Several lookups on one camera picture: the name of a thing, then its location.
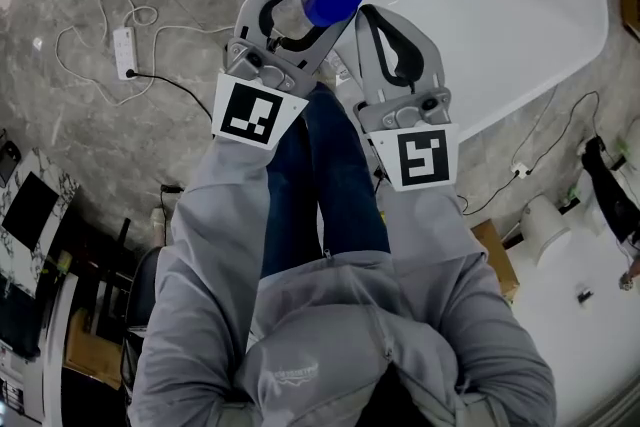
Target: sleeve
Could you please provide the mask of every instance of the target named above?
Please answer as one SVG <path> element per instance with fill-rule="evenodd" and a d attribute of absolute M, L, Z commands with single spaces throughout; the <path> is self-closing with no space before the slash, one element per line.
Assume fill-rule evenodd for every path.
<path fill-rule="evenodd" d="M 428 303 L 419 316 L 430 319 L 449 342 L 469 391 L 502 407 L 512 426 L 555 425 L 551 370 L 503 299 L 454 189 L 390 191 L 384 200 L 394 259 L 429 260 L 431 290 L 420 290 L 424 281 L 412 285 Z"/>
<path fill-rule="evenodd" d="M 511 426 L 555 425 L 551 369 L 500 294 L 484 255 L 464 262 L 440 332 L 453 347 L 470 388 L 501 404 Z"/>
<path fill-rule="evenodd" d="M 132 425 L 220 425 L 225 415 L 234 425 L 250 423 L 252 411 L 225 401 L 253 315 L 272 157 L 273 151 L 217 138 L 178 202 L 174 244 L 158 261 Z"/>

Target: blue jeans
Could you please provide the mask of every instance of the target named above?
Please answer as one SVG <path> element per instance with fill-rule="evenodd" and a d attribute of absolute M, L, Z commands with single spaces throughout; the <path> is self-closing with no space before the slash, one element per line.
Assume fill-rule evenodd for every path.
<path fill-rule="evenodd" d="M 307 100 L 267 166 L 271 208 L 262 277 L 323 257 L 318 204 L 325 250 L 389 252 L 356 129 L 324 84 L 318 83 Z"/>

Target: black knob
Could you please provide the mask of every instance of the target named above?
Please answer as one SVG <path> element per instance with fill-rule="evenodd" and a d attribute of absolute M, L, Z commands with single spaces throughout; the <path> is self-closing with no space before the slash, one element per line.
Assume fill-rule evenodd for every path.
<path fill-rule="evenodd" d="M 438 106 L 438 100 L 435 98 L 427 98 L 424 102 L 422 102 L 422 110 L 431 111 Z"/>
<path fill-rule="evenodd" d="M 256 68 L 261 68 L 262 67 L 262 59 L 260 59 L 260 56 L 258 54 L 254 54 L 253 52 L 249 52 L 247 54 L 247 61 L 249 61 L 251 64 L 253 64 Z"/>

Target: blue bottle cap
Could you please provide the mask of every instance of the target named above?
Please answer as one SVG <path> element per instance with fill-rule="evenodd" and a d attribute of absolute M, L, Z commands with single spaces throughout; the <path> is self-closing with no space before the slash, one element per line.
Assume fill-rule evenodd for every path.
<path fill-rule="evenodd" d="M 317 27 L 329 27 L 348 20 L 358 9 L 362 0 L 307 0 L 304 12 Z"/>

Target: gray marble floor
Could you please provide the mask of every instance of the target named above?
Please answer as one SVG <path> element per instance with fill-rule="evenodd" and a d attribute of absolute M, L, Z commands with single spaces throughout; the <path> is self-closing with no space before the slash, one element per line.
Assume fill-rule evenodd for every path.
<path fill-rule="evenodd" d="M 140 68 L 150 69 L 156 27 L 187 25 L 216 29 L 232 25 L 243 0 L 133 0 L 158 9 L 158 23 L 139 27 Z M 125 0 L 103 0 L 110 31 L 129 10 Z M 618 0 L 610 0 L 611 29 L 602 55 L 558 86 L 553 104 L 518 159 L 532 162 L 562 130 L 573 103 L 598 90 L 598 131 L 607 142 L 640 113 L 640 44 L 621 27 Z M 140 13 L 140 18 L 147 16 Z M 131 244 L 148 240 L 148 217 L 158 204 L 161 183 L 186 183 L 211 139 L 204 114 L 189 97 L 157 83 L 147 95 L 113 108 L 95 87 L 67 74 L 54 54 L 60 30 L 76 25 L 61 40 L 61 57 L 77 73 L 91 76 L 122 99 L 146 82 L 117 80 L 110 37 L 101 41 L 102 16 L 96 0 L 0 0 L 0 125 L 23 148 L 36 145 L 80 182 L 79 207 L 93 224 L 116 233 L 132 219 Z M 222 49 L 228 33 L 203 35 L 165 31 L 158 39 L 157 70 L 189 87 L 211 104 Z M 529 131 L 547 96 L 503 119 L 461 148 L 458 190 L 470 210 L 481 206 L 511 175 L 513 151 Z M 562 143 L 527 180 L 514 182 L 469 223 L 488 217 L 507 230 L 524 204 L 539 192 L 562 197 L 579 165 L 575 148 L 589 136 L 592 100 L 577 109 Z"/>

